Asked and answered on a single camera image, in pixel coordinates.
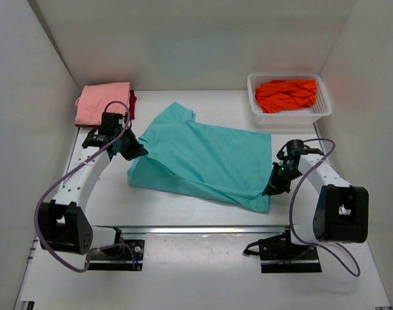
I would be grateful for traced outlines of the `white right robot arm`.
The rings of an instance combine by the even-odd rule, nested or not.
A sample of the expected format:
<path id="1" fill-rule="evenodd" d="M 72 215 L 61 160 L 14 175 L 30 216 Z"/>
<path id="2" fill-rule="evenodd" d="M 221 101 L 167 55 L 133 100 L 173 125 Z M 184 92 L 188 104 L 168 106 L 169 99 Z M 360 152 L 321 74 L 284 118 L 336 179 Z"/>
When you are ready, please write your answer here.
<path id="1" fill-rule="evenodd" d="M 277 152 L 265 196 L 292 193 L 288 210 L 289 226 L 277 236 L 258 240 L 258 251 L 247 247 L 246 256 L 260 256 L 267 264 L 285 264 L 306 255 L 310 250 L 329 243 L 363 243 L 368 236 L 369 194 L 366 188 L 353 186 L 326 162 L 328 154 L 308 146 L 307 141 L 293 139 Z M 318 193 L 312 219 L 295 224 L 293 209 L 299 188 L 298 180 L 311 183 Z"/>

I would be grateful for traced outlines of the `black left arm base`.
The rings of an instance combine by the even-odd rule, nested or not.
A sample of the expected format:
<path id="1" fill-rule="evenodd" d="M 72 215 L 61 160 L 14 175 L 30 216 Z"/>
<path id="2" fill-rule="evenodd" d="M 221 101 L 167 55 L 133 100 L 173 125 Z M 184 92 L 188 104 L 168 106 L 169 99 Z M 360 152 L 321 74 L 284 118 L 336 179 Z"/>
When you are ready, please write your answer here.
<path id="1" fill-rule="evenodd" d="M 95 253 L 91 255 L 90 264 L 88 266 L 89 271 L 140 272 L 143 270 L 145 235 L 120 231 L 116 236 L 116 241 L 129 246 L 133 254 L 124 246 L 95 251 Z"/>

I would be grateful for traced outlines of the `teal t shirt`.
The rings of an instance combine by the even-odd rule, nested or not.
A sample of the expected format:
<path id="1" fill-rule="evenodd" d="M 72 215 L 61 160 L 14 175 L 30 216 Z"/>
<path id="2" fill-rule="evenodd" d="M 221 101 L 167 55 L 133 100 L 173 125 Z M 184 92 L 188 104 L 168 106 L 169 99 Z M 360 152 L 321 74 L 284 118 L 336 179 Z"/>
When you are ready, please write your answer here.
<path id="1" fill-rule="evenodd" d="M 267 213 L 272 136 L 196 122 L 177 102 L 139 137 L 148 154 L 133 161 L 128 183 Z"/>

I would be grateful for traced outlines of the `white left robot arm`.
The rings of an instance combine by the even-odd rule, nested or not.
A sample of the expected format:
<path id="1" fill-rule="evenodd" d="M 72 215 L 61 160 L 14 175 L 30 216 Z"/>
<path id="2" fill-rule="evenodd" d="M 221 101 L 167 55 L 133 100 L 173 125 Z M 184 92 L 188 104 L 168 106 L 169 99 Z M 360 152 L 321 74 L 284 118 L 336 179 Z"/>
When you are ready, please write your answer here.
<path id="1" fill-rule="evenodd" d="M 71 175 L 50 200 L 41 204 L 38 224 L 41 236 L 53 251 L 86 254 L 100 248 L 111 257 L 121 255 L 125 241 L 119 229 L 91 226 L 85 211 L 88 199 L 101 173 L 116 154 L 130 161 L 148 154 L 131 130 L 96 157 L 93 155 L 113 136 L 98 134 L 92 129 L 86 136 L 77 163 L 85 163 Z"/>

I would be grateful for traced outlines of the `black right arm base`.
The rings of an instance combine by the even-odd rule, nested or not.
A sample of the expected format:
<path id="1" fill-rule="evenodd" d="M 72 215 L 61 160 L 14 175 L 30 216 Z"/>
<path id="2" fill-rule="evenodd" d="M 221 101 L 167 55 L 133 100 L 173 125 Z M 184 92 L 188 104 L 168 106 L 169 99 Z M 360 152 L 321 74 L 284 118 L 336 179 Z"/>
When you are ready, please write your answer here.
<path id="1" fill-rule="evenodd" d="M 290 231 L 248 244 L 245 256 L 258 256 L 263 274 L 321 273 L 317 249 L 291 242 Z"/>

